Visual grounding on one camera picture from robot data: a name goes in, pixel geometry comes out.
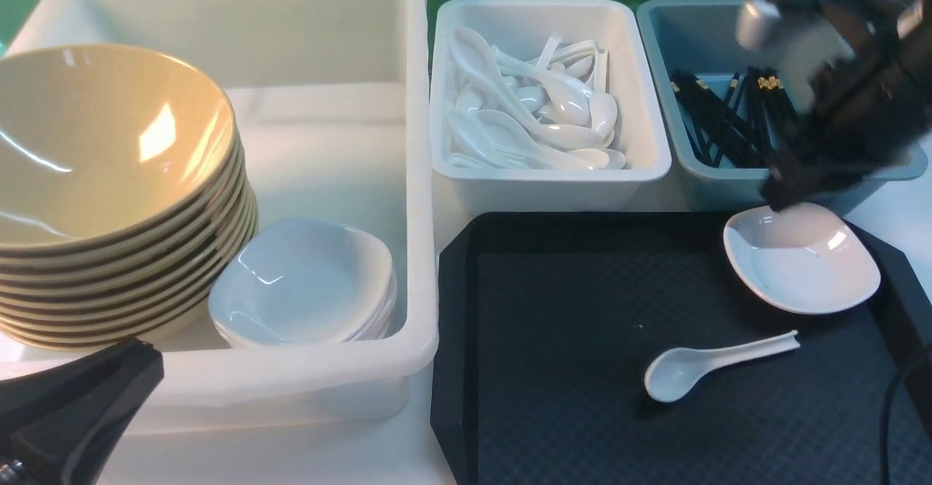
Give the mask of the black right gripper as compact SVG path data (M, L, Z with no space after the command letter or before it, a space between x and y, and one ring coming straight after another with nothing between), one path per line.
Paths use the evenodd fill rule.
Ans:
M745 0L735 36L759 50L820 24L850 54L809 76L811 106L759 190L773 212L858 186L930 127L930 0Z

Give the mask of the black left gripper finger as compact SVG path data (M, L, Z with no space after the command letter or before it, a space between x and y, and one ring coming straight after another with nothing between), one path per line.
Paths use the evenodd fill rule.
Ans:
M154 345L123 340L1 383L1 481L95 484L165 376Z

